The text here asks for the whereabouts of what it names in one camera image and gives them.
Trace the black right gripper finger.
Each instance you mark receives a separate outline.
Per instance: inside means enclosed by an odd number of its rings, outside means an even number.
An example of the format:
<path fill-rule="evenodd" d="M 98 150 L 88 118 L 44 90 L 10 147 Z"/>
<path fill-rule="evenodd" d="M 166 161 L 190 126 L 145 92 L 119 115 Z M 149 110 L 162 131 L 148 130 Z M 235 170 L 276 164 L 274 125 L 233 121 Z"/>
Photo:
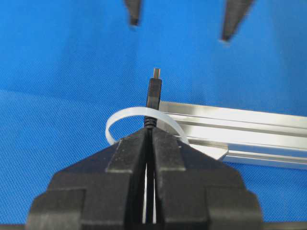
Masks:
<path fill-rule="evenodd" d="M 140 14 L 142 8 L 142 0 L 124 0 L 129 14 L 129 23 L 138 26 L 140 22 Z"/>
<path fill-rule="evenodd" d="M 222 41 L 229 42 L 232 39 L 254 2 L 254 0 L 226 1 L 221 34 Z"/>

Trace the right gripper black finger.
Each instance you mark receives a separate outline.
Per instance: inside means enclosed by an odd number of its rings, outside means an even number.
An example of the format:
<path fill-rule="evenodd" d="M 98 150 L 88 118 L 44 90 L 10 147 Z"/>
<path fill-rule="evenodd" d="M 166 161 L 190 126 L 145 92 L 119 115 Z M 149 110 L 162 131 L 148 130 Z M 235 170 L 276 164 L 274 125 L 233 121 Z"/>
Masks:
<path fill-rule="evenodd" d="M 122 230 L 138 192 L 146 140 L 125 138 L 57 173 L 30 208 L 28 230 Z"/>
<path fill-rule="evenodd" d="M 152 132 L 157 223 L 165 230 L 260 230 L 258 199 L 234 168 Z"/>

